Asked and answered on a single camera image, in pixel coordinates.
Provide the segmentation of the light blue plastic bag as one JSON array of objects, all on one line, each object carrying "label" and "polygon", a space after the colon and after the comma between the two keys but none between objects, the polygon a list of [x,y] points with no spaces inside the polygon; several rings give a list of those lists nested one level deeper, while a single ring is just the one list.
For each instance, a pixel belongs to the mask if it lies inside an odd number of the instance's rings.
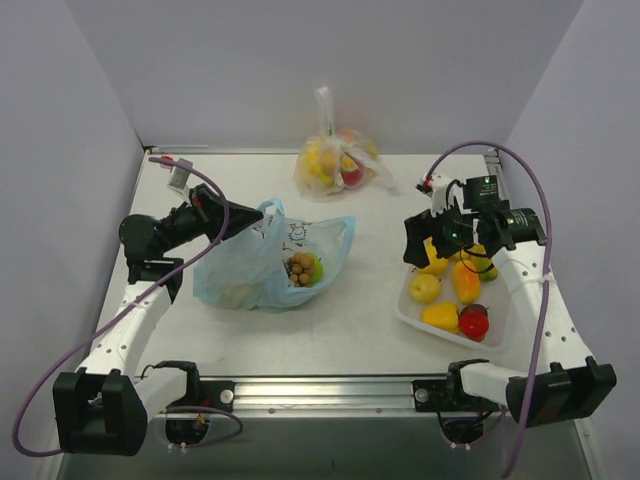
[{"label": "light blue plastic bag", "polygon": [[[355,236],[354,217],[315,222],[290,218],[277,198],[258,210],[264,214],[260,222],[223,241],[196,264],[193,293],[201,303],[221,308],[224,286],[257,283],[263,290],[255,308],[288,310],[326,291],[344,267]],[[310,288],[294,287],[286,273],[286,260],[298,252],[311,252],[322,261],[324,276]]]}]

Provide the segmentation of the brown fake longan bunch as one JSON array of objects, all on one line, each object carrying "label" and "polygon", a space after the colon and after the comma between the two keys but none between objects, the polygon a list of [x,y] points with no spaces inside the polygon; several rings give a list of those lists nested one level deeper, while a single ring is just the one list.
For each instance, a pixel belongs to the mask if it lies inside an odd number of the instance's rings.
[{"label": "brown fake longan bunch", "polygon": [[313,261],[306,257],[306,253],[295,253],[286,260],[285,270],[294,287],[310,288],[314,286],[309,277],[312,266]]}]

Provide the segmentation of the green fake apple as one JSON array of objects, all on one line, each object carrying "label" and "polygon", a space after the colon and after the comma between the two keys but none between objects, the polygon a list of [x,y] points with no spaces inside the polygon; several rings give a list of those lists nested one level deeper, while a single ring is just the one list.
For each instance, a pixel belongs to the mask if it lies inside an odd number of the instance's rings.
[{"label": "green fake apple", "polygon": [[306,253],[306,257],[313,261],[313,266],[311,267],[309,277],[311,284],[316,285],[322,280],[324,276],[324,267],[322,261],[318,256],[311,252]]}]

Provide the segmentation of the yellow fake banana bunch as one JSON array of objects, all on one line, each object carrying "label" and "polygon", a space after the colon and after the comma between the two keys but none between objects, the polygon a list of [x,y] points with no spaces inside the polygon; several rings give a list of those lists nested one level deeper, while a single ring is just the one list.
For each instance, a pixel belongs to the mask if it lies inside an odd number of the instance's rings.
[{"label": "yellow fake banana bunch", "polygon": [[219,306],[224,309],[251,310],[258,304],[262,285],[244,283],[224,286],[220,293]]}]

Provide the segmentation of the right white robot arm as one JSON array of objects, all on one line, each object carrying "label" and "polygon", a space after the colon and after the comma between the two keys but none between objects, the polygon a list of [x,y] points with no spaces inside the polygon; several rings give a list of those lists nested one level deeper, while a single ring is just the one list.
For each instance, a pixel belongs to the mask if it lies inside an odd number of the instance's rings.
[{"label": "right white robot arm", "polygon": [[526,372],[487,359],[453,362],[443,385],[446,402],[456,409],[477,399],[503,406],[526,428],[591,416],[617,377],[611,365],[595,360],[555,284],[548,218],[539,218],[530,208],[511,207],[500,197],[494,175],[459,181],[432,173],[416,188],[431,205],[404,222],[404,262],[428,266],[428,244],[439,258],[480,245],[504,282],[519,320],[535,324]]}]

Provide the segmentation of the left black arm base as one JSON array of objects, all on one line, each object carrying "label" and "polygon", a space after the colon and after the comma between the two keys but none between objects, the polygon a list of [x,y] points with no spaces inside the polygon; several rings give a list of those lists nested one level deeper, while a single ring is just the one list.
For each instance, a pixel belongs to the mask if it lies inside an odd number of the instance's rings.
[{"label": "left black arm base", "polygon": [[[232,380],[187,382],[187,393],[172,402],[163,414],[158,437],[168,449],[186,452],[213,447],[237,438],[244,431],[243,421],[233,413],[236,383]],[[213,417],[230,420],[234,428],[213,433]]]}]

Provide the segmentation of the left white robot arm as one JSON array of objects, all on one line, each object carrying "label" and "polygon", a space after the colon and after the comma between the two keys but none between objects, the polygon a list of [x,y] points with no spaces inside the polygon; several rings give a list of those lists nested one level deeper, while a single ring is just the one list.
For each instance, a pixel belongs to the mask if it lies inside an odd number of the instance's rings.
[{"label": "left white robot arm", "polygon": [[131,214],[121,222],[128,279],[120,307],[79,367],[60,373],[53,384],[63,452],[133,456],[158,413],[199,405],[202,386],[191,361],[162,361],[148,377],[134,379],[147,343],[182,286],[187,263],[166,254],[200,236],[217,245],[263,217],[259,210],[224,203],[200,184],[164,218]]}]

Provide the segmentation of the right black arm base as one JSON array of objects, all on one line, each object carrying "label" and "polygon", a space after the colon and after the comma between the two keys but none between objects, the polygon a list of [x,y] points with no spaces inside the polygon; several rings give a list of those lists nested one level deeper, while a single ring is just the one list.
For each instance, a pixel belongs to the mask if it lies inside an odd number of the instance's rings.
[{"label": "right black arm base", "polygon": [[469,395],[462,388],[461,369],[479,363],[487,360],[453,362],[443,375],[412,381],[414,410],[434,413],[441,433],[453,449],[470,450],[490,431],[485,422],[500,411],[496,403]]}]

